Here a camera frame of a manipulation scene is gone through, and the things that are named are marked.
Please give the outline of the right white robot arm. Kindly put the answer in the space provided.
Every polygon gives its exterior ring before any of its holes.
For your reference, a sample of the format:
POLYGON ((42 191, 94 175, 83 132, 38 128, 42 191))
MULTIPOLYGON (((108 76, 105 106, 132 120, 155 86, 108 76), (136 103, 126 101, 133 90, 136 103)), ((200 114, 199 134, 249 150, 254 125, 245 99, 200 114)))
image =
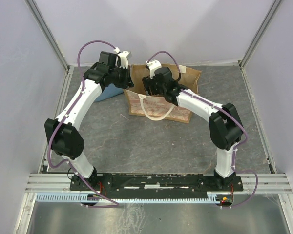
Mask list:
POLYGON ((163 96, 174 107, 190 110, 208 122, 210 138, 217 147, 217 164, 211 184, 218 189, 228 187, 236 175, 232 162, 243 134, 235 106, 215 103, 197 95, 174 80, 167 67, 157 69, 154 76, 143 77, 142 82, 148 95, 163 96))

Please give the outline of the brown canvas tote bag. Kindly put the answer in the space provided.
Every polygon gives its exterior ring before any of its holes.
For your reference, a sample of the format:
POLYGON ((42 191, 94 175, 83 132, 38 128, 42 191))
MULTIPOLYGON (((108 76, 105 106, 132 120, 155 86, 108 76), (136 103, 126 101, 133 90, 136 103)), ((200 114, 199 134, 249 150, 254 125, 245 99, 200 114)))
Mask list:
MULTIPOLYGON (((178 70, 175 65, 163 64, 162 67, 168 67, 172 72, 173 78, 178 78, 178 70)), ((202 71, 181 65, 180 70, 182 77, 179 84, 199 94, 198 80, 202 71)), ((144 116, 153 121, 167 119, 183 123, 190 122, 191 111, 167 102, 164 97, 146 95, 142 78, 149 75, 149 70, 145 65, 132 65, 130 72, 134 87, 124 90, 130 115, 144 116)))

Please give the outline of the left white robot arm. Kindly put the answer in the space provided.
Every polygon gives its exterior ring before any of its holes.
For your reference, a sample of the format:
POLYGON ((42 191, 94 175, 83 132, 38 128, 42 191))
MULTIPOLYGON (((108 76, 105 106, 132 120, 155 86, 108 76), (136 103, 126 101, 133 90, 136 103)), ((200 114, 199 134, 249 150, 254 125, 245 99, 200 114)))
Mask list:
POLYGON ((55 118, 47 119, 44 128, 48 140, 48 152, 55 152, 72 165, 76 174, 89 184, 98 182, 96 168, 84 154, 84 139, 79 133, 81 122, 92 103, 109 85, 126 89, 133 87, 128 64, 131 53, 102 51, 98 62, 83 75, 74 97, 65 109, 55 118))

